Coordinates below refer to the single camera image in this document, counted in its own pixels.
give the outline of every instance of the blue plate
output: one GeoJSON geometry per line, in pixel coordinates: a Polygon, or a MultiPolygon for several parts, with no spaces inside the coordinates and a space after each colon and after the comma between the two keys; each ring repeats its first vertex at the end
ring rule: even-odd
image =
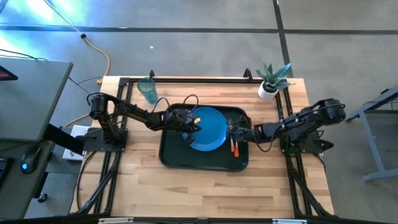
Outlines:
{"type": "MultiPolygon", "coordinates": [[[[220,147],[225,141],[228,127],[224,115],[210,107],[197,108],[193,111],[193,115],[195,119],[200,118],[197,125],[201,130],[193,133],[195,140],[190,146],[203,152],[220,147]]],[[[187,134],[183,133],[182,137],[187,138],[187,134]]]]}

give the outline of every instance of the computer mouse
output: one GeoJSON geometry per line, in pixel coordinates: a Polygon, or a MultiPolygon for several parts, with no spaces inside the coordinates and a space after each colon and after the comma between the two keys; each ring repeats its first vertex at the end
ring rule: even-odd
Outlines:
{"type": "Polygon", "coordinates": [[[21,157],[21,171],[23,174],[31,174],[35,172],[39,163],[42,148],[37,145],[30,146],[26,149],[21,157]]]}

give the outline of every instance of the potted plant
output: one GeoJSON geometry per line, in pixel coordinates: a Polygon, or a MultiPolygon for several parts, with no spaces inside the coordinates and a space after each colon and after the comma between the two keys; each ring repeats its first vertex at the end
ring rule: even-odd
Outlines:
{"type": "Polygon", "coordinates": [[[263,75],[260,70],[256,70],[257,75],[263,79],[261,86],[259,87],[259,96],[263,100],[271,100],[275,97],[279,90],[289,87],[290,84],[286,79],[287,72],[292,66],[292,62],[280,68],[275,74],[272,73],[272,65],[264,63],[264,70],[266,75],[263,75]]]}

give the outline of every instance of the white pot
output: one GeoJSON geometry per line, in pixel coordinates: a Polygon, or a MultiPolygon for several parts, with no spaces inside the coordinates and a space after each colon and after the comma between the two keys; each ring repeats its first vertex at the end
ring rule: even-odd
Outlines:
{"type": "Polygon", "coordinates": [[[263,89],[263,84],[264,82],[261,83],[259,87],[259,96],[263,100],[272,100],[276,96],[276,94],[279,92],[279,90],[276,90],[275,93],[269,93],[263,89]]]}

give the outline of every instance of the black tray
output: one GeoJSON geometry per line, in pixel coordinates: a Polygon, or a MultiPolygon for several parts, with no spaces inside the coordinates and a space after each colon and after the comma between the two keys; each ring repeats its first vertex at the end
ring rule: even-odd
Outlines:
{"type": "MultiPolygon", "coordinates": [[[[191,109],[194,105],[173,104],[173,109],[191,109]]],[[[198,105],[211,107],[221,112],[226,119],[237,121],[246,113],[237,107],[198,105]]],[[[227,138],[217,149],[210,152],[201,152],[192,149],[182,139],[181,133],[163,130],[160,140],[159,159],[162,164],[170,168],[205,169],[239,172],[248,165],[249,150],[247,142],[240,142],[239,157],[234,157],[231,152],[231,140],[227,138]]]]}

